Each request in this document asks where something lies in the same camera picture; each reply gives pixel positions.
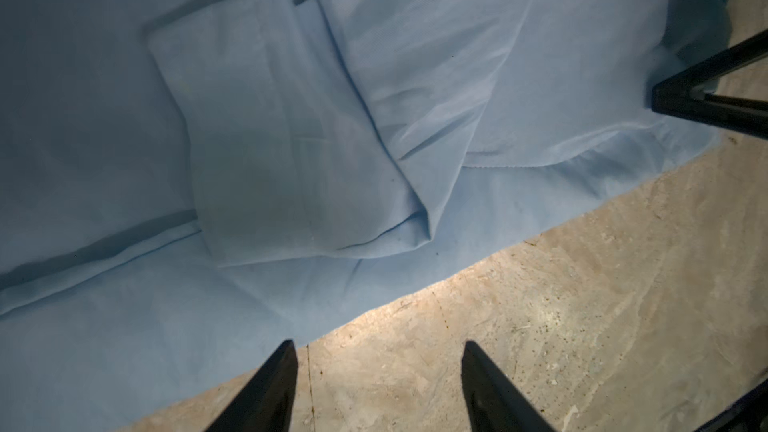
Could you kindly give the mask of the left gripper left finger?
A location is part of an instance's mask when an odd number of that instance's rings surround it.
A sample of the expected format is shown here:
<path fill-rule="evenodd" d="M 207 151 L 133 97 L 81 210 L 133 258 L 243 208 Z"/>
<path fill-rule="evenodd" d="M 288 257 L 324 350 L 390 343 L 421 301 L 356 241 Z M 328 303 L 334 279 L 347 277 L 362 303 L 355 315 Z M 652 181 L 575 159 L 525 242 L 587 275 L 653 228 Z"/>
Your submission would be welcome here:
<path fill-rule="evenodd" d="M 292 340 L 285 340 L 205 432 L 286 432 L 298 377 Z"/>

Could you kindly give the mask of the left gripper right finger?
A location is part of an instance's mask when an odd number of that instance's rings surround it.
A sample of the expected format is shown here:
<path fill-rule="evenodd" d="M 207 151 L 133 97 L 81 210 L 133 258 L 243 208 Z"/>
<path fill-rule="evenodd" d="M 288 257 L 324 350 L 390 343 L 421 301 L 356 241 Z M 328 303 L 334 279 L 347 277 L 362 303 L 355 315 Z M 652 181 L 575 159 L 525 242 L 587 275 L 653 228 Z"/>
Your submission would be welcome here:
<path fill-rule="evenodd" d="M 554 432 L 475 341 L 461 359 L 461 384 L 472 432 Z"/>

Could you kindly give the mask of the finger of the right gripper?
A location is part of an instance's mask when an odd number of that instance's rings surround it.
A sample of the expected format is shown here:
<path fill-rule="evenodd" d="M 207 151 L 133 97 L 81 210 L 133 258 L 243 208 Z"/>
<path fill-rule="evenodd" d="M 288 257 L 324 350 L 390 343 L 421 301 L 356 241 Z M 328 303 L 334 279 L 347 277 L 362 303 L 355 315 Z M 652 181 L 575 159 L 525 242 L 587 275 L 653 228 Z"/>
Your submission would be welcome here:
<path fill-rule="evenodd" d="M 765 101 L 720 96 L 707 92 L 705 87 L 766 57 L 767 32 L 762 31 L 655 85 L 651 109 L 659 114 L 765 140 Z"/>

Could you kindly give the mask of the light blue long sleeve shirt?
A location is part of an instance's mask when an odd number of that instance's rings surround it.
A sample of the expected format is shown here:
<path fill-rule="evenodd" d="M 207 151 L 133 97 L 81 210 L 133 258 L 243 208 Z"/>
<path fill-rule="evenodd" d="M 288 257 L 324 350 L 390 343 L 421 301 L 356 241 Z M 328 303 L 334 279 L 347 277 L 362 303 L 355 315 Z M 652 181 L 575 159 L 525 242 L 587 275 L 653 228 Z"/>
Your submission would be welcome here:
<path fill-rule="evenodd" d="M 111 431 L 623 194 L 727 0 L 1 0 L 1 427 Z"/>

